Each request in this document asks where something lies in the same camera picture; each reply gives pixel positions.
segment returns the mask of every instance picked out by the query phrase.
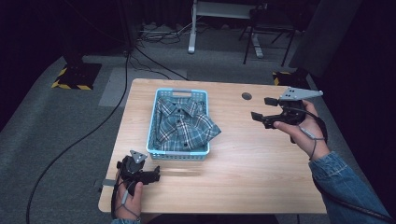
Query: human hand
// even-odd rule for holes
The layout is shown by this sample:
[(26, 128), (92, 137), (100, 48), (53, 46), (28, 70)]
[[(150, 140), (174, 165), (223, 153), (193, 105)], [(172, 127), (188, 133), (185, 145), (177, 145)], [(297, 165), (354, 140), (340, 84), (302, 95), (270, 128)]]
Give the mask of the human hand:
[[(314, 105), (308, 101), (303, 100), (305, 109), (308, 112), (311, 112), (315, 116), (318, 115), (317, 110)], [(319, 128), (317, 122), (310, 115), (305, 115), (305, 120), (299, 125), (301, 128), (306, 129), (310, 133), (312, 133), (316, 138), (323, 138), (323, 133)], [(326, 145), (326, 142), (323, 140), (313, 140), (309, 138), (300, 127), (297, 125), (289, 125), (287, 123), (276, 121), (274, 122), (274, 127), (278, 128), (280, 131), (287, 133), (294, 140), (297, 146), (300, 147), (311, 159), (311, 161), (315, 161), (317, 159), (322, 158), (323, 156), (330, 153), (329, 148)]]
[[(122, 204), (122, 199), (124, 197), (125, 192), (127, 193), (127, 198), (124, 204)], [(117, 218), (121, 219), (130, 219), (130, 220), (138, 220), (140, 219), (140, 213), (142, 212), (142, 199), (143, 194), (143, 183), (138, 182), (134, 187), (134, 196), (128, 193), (125, 188), (125, 184), (120, 184), (116, 201), (115, 201), (115, 215)]]

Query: black wire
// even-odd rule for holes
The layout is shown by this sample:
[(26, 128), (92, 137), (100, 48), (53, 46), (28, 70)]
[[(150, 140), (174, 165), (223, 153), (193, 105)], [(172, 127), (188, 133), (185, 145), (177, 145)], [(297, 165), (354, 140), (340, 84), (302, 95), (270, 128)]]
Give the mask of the black wire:
[[(174, 35), (173, 35), (173, 33), (174, 32), (169, 32), (169, 33), (166, 33), (163, 35), (151, 35), (151, 36), (145, 35), (145, 37), (142, 38), (141, 40), (149, 42), (149, 43), (162, 43), (165, 45), (176, 44), (176, 43), (180, 42), (180, 40), (181, 40), (180, 34), (178, 33), (178, 31), (176, 31), (176, 33)], [(177, 41), (169, 42), (169, 43), (163, 42), (163, 40), (172, 40), (172, 39), (177, 39)]]
[(316, 122), (317, 125), (319, 126), (320, 130), (322, 131), (323, 137), (324, 137), (324, 141), (327, 143), (328, 140), (328, 134), (327, 134), (327, 128), (326, 128), (326, 123), (324, 122), (323, 119), (321, 119), (320, 117), (314, 115), (313, 113), (304, 110), (304, 109), (299, 109), (299, 108), (293, 108), (293, 107), (286, 107), (286, 106), (282, 106), (283, 109), (287, 109), (287, 110), (294, 110), (294, 111), (298, 111), (298, 112), (303, 112), (309, 116), (311, 116)]
[(173, 74), (175, 74), (175, 75), (177, 75), (177, 76), (179, 76), (179, 77), (182, 77), (183, 79), (189, 81), (186, 77), (183, 77), (181, 74), (179, 74), (179, 73), (177, 73), (177, 72), (175, 72), (175, 71), (172, 71), (171, 69), (169, 69), (169, 68), (163, 66), (163, 65), (160, 64), (160, 63), (155, 62), (155, 61), (154, 61), (153, 59), (151, 59), (148, 55), (146, 55), (145, 53), (143, 53), (142, 50), (140, 50), (137, 46), (135, 46), (135, 48), (137, 49), (137, 51), (139, 51), (141, 54), (143, 54), (143, 56), (145, 56), (146, 58), (148, 58), (150, 61), (152, 61), (152, 62), (158, 64), (159, 66), (161, 66), (162, 68), (168, 70), (169, 72), (171, 72), (171, 73), (173, 73)]
[(38, 186), (38, 184), (40, 183), (41, 179), (43, 178), (43, 176), (45, 175), (45, 173), (50, 169), (50, 167), (57, 161), (59, 160), (59, 158), (62, 157), (62, 155), (67, 152), (70, 148), (72, 148), (73, 146), (75, 146), (76, 144), (78, 144), (79, 142), (81, 142), (82, 140), (84, 140), (85, 138), (87, 138), (88, 136), (90, 136), (91, 134), (93, 134), (94, 132), (96, 132), (102, 125), (104, 125), (112, 116), (113, 114), (116, 112), (116, 110), (119, 108), (125, 93), (127, 91), (127, 87), (128, 87), (128, 59), (129, 59), (129, 54), (130, 52), (128, 52), (128, 57), (126, 58), (125, 61), (125, 88), (123, 91), (123, 94), (120, 98), (120, 101), (117, 103), (116, 107), (111, 111), (111, 113), (99, 124), (97, 125), (94, 129), (92, 129), (89, 133), (85, 134), (84, 136), (82, 136), (81, 138), (79, 138), (75, 143), (73, 143), (72, 145), (70, 145), (69, 147), (67, 147), (66, 149), (64, 149), (55, 159), (53, 159), (49, 165), (46, 167), (46, 169), (41, 173), (40, 177), (37, 179), (37, 181), (35, 182), (35, 186), (32, 189), (32, 192), (30, 193), (30, 197), (29, 197), (29, 201), (27, 204), (27, 208), (26, 208), (26, 223), (29, 224), (30, 223), (30, 207), (32, 204), (32, 200), (33, 200), (33, 196), (35, 195), (35, 190)]
[(144, 65), (144, 64), (140, 63), (139, 60), (136, 59), (136, 57), (134, 57), (134, 56), (131, 55), (131, 58), (134, 58), (135, 60), (137, 60), (137, 62), (138, 62), (140, 65), (147, 67), (147, 69), (136, 68), (136, 67), (134, 66), (134, 64), (133, 64), (131, 61), (129, 61), (129, 63), (131, 64), (131, 66), (132, 66), (135, 70), (147, 71), (147, 72), (151, 72), (151, 73), (157, 73), (157, 74), (163, 75), (164, 77), (166, 77), (166, 78), (168, 78), (168, 79), (172, 79), (172, 78), (170, 78), (169, 76), (167, 76), (166, 74), (164, 74), (164, 73), (162, 73), (162, 72), (153, 71), (153, 70), (152, 70), (150, 67), (148, 67), (147, 65)]
[(113, 187), (113, 192), (111, 194), (111, 217), (113, 219), (116, 219), (116, 195), (117, 195), (117, 191), (119, 190), (119, 187), (121, 184), (123, 184), (123, 180), (120, 182), (121, 179), (121, 173), (120, 173), (120, 169), (118, 169), (117, 174), (116, 174), (116, 183), (114, 184)]
[(375, 218), (381, 219), (381, 220), (383, 220), (383, 221), (385, 221), (385, 222), (388, 222), (388, 223), (396, 223), (396, 220), (393, 219), (392, 217), (386, 216), (386, 215), (384, 215), (384, 214), (377, 213), (377, 212), (375, 212), (375, 211), (373, 211), (373, 210), (370, 210), (370, 209), (367, 209), (367, 208), (359, 207), (359, 206), (357, 206), (357, 205), (344, 202), (343, 200), (338, 199), (338, 198), (332, 196), (330, 193), (328, 193), (327, 191), (325, 191), (325, 190), (320, 186), (320, 184), (317, 182), (317, 180), (316, 180), (315, 178), (314, 178), (314, 184), (315, 184), (315, 186), (317, 187), (318, 191), (319, 191), (322, 195), (326, 196), (328, 199), (332, 200), (332, 201), (335, 202), (335, 203), (338, 203), (338, 204), (340, 204), (340, 205), (342, 205), (342, 206), (344, 206), (344, 207), (346, 207), (346, 208), (355, 210), (355, 211), (357, 211), (357, 212), (363, 213), (363, 214), (368, 215), (368, 216), (370, 216), (370, 217), (375, 217)]
[[(156, 29), (158, 29), (160, 27), (161, 26), (156, 26), (155, 28), (147, 29), (148, 32), (145, 32), (145, 34), (142, 35), (144, 38), (141, 38), (141, 40), (147, 41), (147, 42), (150, 42), (150, 43), (157, 43), (157, 42), (160, 42), (161, 39), (165, 38), (167, 35), (170, 35), (170, 34), (173, 33), (173, 32), (167, 32), (167, 33), (164, 33), (162, 35), (151, 35), (151, 36), (149, 36), (149, 32), (153, 32), (154, 30), (156, 30)], [(160, 37), (161, 39), (160, 40), (150, 40), (152, 38), (158, 38), (158, 37)]]
[(312, 161), (312, 158), (314, 157), (315, 149), (317, 149), (317, 139), (314, 139), (314, 149), (312, 150), (311, 156), (309, 156), (310, 161)]

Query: desk leg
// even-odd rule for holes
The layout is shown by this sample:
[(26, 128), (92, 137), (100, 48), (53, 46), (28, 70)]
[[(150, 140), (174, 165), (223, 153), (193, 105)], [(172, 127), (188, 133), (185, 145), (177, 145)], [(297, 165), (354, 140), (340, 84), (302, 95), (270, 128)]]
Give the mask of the desk leg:
[(192, 5), (192, 25), (190, 33), (189, 53), (195, 52), (195, 37), (196, 37), (196, 20), (197, 20), (197, 0), (194, 0)]
[(258, 58), (263, 58), (264, 55), (262, 54), (262, 47), (260, 47), (259, 39), (257, 38), (257, 34), (254, 34), (253, 37), (251, 37), (251, 43), (254, 46), (254, 49), (256, 50), (256, 55)]

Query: plaid shirt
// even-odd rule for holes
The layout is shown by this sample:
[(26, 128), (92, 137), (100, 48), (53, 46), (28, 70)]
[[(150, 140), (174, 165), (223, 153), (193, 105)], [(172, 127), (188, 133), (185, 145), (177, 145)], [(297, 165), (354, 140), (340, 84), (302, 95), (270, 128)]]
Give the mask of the plaid shirt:
[(157, 146), (164, 151), (203, 147), (221, 130), (205, 113), (205, 103), (186, 97), (162, 97), (156, 110)]

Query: denim sleeve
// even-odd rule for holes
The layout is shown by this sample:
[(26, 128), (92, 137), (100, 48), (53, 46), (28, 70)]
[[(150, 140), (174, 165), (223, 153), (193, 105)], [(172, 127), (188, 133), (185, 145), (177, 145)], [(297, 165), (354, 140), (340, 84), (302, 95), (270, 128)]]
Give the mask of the denim sleeve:
[(112, 220), (110, 224), (140, 224), (140, 221), (133, 221), (130, 219), (118, 218), (118, 219)]
[[(375, 194), (353, 170), (335, 153), (309, 162), (313, 177), (332, 196), (388, 216), (388, 212)], [(387, 223), (358, 211), (346, 208), (323, 196), (323, 202), (332, 223)]]

